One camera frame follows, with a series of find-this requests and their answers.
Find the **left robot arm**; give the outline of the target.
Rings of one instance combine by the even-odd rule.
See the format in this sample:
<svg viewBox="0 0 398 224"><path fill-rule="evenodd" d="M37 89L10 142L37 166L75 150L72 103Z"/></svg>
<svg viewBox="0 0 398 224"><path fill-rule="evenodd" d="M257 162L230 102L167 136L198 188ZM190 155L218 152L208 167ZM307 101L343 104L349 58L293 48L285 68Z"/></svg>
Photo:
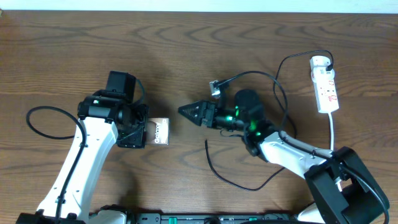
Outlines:
<svg viewBox="0 0 398 224"><path fill-rule="evenodd" d="M134 215L118 205L91 214L90 206L104 162L113 146L143 148L148 106L132 94L99 90L78 105L72 145L52 188L35 213L18 223L132 223Z"/></svg>

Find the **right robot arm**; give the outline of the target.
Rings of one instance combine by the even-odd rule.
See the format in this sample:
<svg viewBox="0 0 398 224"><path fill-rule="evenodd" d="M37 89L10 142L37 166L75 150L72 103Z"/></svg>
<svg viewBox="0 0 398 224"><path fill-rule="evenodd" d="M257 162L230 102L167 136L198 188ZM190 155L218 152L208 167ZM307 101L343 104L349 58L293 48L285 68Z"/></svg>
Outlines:
<svg viewBox="0 0 398 224"><path fill-rule="evenodd" d="M248 152L280 165L305 179L314 202L297 215L307 223L371 223L383 215L389 222L389 201L351 148L320 149L290 137L265 116L253 90L235 94L233 109L225 97L215 103L200 100L178 108L197 126L240 131Z"/></svg>

